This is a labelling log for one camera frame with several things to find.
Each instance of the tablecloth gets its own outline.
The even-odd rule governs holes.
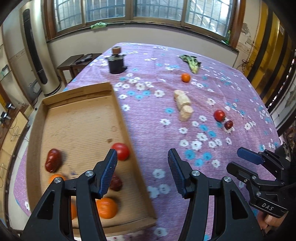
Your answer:
[[[260,97],[245,76],[221,62],[188,51],[140,43],[119,43],[126,54],[128,69],[118,75],[109,73],[107,50],[92,61],[67,85],[64,91],[100,82],[111,82],[122,109],[132,144],[156,210],[155,227],[130,235],[134,240],[177,240],[185,219],[188,200],[177,193],[167,161],[170,148],[208,177],[229,174],[226,166],[235,161],[258,172],[262,179],[271,174],[237,157],[241,146],[255,152],[279,146],[273,121]],[[179,55],[194,55],[202,62],[198,74],[190,72]],[[189,83],[181,81],[190,73]],[[178,118],[174,90],[183,90],[192,102],[194,113],[187,122]],[[234,125],[226,130],[213,113],[221,109]],[[26,199],[25,166],[19,170],[14,194],[21,208],[29,212]],[[234,179],[248,200],[245,184]],[[205,240],[213,223],[213,199],[210,198]],[[124,240],[126,235],[109,237]]]

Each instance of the leafy green vegetable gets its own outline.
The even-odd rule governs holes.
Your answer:
[[[199,62],[195,56],[189,56],[189,55],[180,55],[179,56],[180,59],[182,59],[183,61],[187,62],[189,64],[189,68],[191,70],[192,73],[197,74],[199,69],[200,69],[200,64],[201,62]]]

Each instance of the window sill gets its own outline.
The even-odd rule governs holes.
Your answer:
[[[235,53],[239,53],[239,51],[235,48],[233,48],[232,46],[222,42],[221,40],[218,40],[218,39],[215,39],[211,36],[208,36],[208,35],[205,35],[205,34],[201,34],[199,32],[196,32],[196,31],[193,31],[193,30],[189,30],[189,28],[187,27],[177,27],[177,26],[172,26],[172,25],[166,25],[166,24],[160,24],[160,23],[156,23],[156,22],[153,22],[153,23],[149,23],[149,22],[136,22],[136,21],[129,21],[129,22],[118,22],[118,23],[107,23],[107,27],[113,27],[113,26],[128,26],[128,25],[140,25],[140,26],[157,26],[157,27],[162,27],[162,28],[169,28],[169,29],[173,29],[173,30],[179,30],[179,31],[182,31],[182,32],[186,32],[186,33],[189,33],[189,34],[194,34],[194,35],[197,35],[199,37],[202,37],[202,38],[206,38],[208,39],[209,41],[212,41],[212,42],[215,42],[216,44],[219,44],[221,45],[222,47],[225,47]],[[83,28],[80,28],[80,29],[77,29],[77,30],[74,30],[74,31],[71,31],[71,32],[68,32],[68,33],[65,33],[65,34],[62,34],[60,36],[57,36],[51,40],[48,40],[47,43],[50,43],[52,41],[55,41],[57,39],[60,39],[60,38],[63,38],[65,36],[68,36],[68,35],[72,35],[72,34],[76,34],[76,33],[79,33],[79,32],[83,32],[83,31],[87,31],[87,30],[91,30],[90,26],[86,26],[86,27],[83,27]]]

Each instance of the window pane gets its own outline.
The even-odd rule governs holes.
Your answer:
[[[136,17],[181,21],[183,0],[135,0],[135,6]]]
[[[54,0],[57,31],[82,24],[80,0]]]
[[[86,21],[125,16],[125,0],[86,0]]]
[[[226,36],[232,0],[188,0],[185,22]]]

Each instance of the air conditioner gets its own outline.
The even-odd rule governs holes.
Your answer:
[[[20,9],[20,23],[23,42],[34,75],[44,95],[52,95],[61,88],[61,83],[48,52],[40,0],[30,1]]]

